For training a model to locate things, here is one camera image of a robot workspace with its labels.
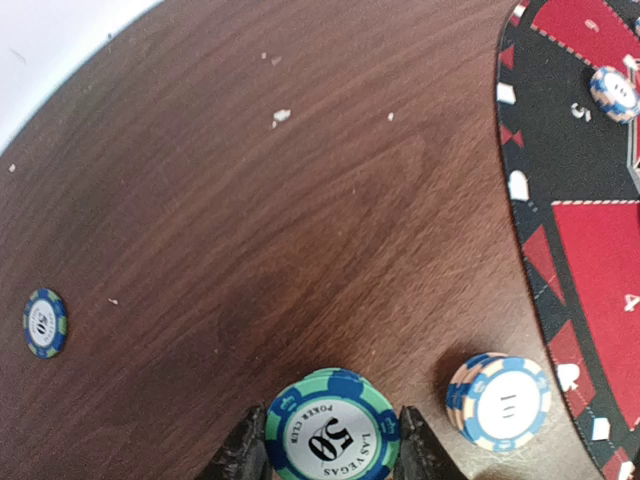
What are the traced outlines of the single green chip on table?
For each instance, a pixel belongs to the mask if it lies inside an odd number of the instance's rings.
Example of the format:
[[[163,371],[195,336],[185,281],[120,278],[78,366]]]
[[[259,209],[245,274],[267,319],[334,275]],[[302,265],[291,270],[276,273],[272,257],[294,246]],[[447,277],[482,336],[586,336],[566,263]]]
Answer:
[[[67,339],[67,311],[56,292],[48,288],[33,291],[22,323],[27,346],[34,355],[49,359],[62,351]]]

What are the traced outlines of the white chips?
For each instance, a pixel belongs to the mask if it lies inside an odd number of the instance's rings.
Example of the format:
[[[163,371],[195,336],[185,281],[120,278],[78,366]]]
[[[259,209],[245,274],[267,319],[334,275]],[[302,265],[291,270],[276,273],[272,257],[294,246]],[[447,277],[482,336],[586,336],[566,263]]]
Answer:
[[[596,105],[610,119],[627,124],[639,116],[639,93],[620,71],[602,66],[592,75],[589,86]]]

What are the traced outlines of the green white chip stack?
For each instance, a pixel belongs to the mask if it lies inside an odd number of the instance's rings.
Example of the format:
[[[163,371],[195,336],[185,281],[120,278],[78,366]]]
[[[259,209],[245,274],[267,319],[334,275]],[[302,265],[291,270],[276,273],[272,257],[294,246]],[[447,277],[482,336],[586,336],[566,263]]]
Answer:
[[[399,455],[400,423],[368,380],[328,369],[275,397],[265,442],[282,479],[386,479]]]

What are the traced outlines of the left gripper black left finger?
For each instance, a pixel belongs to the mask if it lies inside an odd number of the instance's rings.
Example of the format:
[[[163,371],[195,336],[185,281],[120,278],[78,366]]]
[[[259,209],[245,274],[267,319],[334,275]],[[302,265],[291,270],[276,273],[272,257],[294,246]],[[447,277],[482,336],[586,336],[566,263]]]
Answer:
[[[227,435],[198,480],[263,480],[270,478],[265,443],[266,409],[250,407]]]

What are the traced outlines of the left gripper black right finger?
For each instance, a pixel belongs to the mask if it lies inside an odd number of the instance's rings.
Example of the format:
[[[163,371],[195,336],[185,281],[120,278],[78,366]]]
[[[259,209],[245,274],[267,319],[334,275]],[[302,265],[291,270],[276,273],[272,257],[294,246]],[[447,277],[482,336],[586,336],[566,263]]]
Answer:
[[[421,412],[403,406],[397,478],[403,480],[467,480]]]

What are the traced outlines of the white grey chip stack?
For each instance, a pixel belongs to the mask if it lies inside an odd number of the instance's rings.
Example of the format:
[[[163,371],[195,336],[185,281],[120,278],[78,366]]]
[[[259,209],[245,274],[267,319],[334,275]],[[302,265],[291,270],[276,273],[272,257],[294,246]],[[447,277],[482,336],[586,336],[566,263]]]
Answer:
[[[511,452],[539,432],[551,407],[549,381],[534,361],[499,352],[477,354],[447,387],[451,425],[472,444]]]

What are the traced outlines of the round red black poker mat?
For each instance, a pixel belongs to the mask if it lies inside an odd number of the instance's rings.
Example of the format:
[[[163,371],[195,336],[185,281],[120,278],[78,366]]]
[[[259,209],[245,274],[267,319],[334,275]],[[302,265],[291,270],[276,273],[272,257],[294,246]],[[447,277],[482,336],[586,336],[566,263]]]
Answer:
[[[593,463],[639,475],[639,119],[590,93],[611,66],[639,93],[635,1],[520,1],[498,44],[497,130],[515,231],[555,376]]]

